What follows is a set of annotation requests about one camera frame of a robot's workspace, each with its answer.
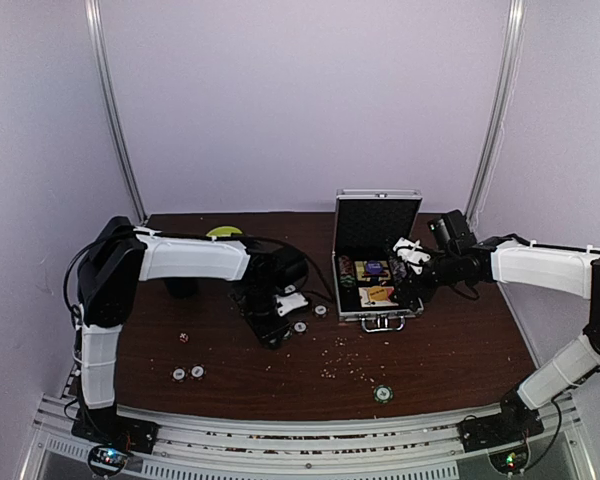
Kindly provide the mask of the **aluminium poker case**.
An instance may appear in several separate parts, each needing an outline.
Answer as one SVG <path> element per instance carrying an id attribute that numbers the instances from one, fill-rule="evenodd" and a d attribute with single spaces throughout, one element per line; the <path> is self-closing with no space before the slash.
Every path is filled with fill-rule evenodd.
<path id="1" fill-rule="evenodd" d="M 393 279 L 358 282 L 344 288 L 338 281 L 338 257 L 357 260 L 385 260 L 400 238 L 408 239 L 422 202 L 417 190 L 341 189 L 336 193 L 336 210 L 331 255 L 336 287 L 337 315 L 340 321 L 356 323 L 367 334 L 399 332 L 407 321 L 419 316 L 423 305 L 411 310 L 397 303 L 394 307 L 362 308 L 358 289 L 374 285 L 392 286 Z"/>

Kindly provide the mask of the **green poker chip front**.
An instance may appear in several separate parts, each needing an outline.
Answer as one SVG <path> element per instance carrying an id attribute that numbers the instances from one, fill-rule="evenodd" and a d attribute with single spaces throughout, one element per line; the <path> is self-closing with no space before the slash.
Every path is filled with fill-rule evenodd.
<path id="1" fill-rule="evenodd" d="M 374 388 L 373 398 L 380 404 L 389 403 L 394 398 L 394 392 L 387 385 L 378 385 Z"/>

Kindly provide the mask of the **purple round button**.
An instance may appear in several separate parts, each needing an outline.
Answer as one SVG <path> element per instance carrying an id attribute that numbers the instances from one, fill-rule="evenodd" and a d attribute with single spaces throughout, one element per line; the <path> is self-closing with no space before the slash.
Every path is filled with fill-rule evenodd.
<path id="1" fill-rule="evenodd" d="M 384 276 L 385 265 L 382 261 L 368 260 L 364 263 L 364 275 L 365 276 Z"/>

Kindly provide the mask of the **yellow blue card box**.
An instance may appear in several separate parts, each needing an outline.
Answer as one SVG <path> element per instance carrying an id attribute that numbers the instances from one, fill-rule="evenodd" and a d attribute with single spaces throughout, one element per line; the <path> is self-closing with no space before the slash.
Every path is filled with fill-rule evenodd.
<path id="1" fill-rule="evenodd" d="M 385 260 L 357 260 L 354 265 L 358 282 L 382 282 L 391 279 L 389 265 Z"/>

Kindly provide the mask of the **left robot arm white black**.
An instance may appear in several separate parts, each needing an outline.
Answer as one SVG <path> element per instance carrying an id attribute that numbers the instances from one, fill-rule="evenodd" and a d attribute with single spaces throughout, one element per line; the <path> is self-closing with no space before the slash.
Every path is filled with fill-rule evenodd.
<path id="1" fill-rule="evenodd" d="M 65 303 L 76 332 L 81 376 L 76 425 L 103 444 L 124 438 L 115 375 L 119 336 L 131 316 L 137 286 L 161 280 L 174 297 L 193 295 L 200 279 L 234 285 L 233 298 L 261 345 L 275 349 L 290 328 L 288 315 L 308 306 L 301 283 L 316 262 L 295 246 L 258 236 L 182 236 L 111 218 L 70 261 L 75 302 Z"/>

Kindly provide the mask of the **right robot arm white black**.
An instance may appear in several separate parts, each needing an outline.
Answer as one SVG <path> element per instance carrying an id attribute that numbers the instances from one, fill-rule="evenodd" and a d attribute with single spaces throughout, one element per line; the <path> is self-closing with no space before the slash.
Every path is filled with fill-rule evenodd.
<path id="1" fill-rule="evenodd" d="M 515 442 L 543 432 L 539 410 L 563 392 L 576 389 L 600 371 L 600 249 L 540 244 L 517 234 L 479 241 L 464 215 L 454 210 L 429 221 L 436 241 L 429 249 L 404 238 L 392 246 L 405 276 L 396 296 L 419 306 L 441 287 L 466 285 L 467 297 L 479 283 L 521 284 L 578 296 L 589 303 L 581 334 L 507 392 L 495 415 L 470 418 L 458 428 L 466 449 Z"/>

